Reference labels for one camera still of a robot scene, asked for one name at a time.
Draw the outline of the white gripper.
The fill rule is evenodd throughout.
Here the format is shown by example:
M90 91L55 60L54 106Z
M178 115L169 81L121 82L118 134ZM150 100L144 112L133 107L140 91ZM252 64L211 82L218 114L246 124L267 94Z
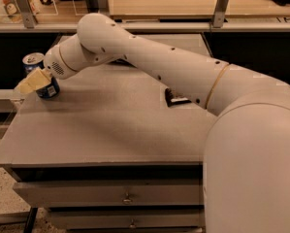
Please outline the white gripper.
M18 83L16 91L21 94L29 94L44 88L51 83L51 74L61 80L65 80L71 75L70 69L64 63L60 54L59 45L55 45L53 48L48 50L45 55L44 66L48 70L39 67L33 69L26 78Z

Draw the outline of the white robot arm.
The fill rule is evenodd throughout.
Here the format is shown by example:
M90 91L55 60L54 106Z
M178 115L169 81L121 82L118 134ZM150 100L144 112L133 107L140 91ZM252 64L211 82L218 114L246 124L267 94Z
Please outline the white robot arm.
M212 124L200 145L208 233L290 233L290 85L255 71L133 35L101 14L81 18L43 68L17 85L31 93L123 59L190 100L158 111L191 138L198 116Z

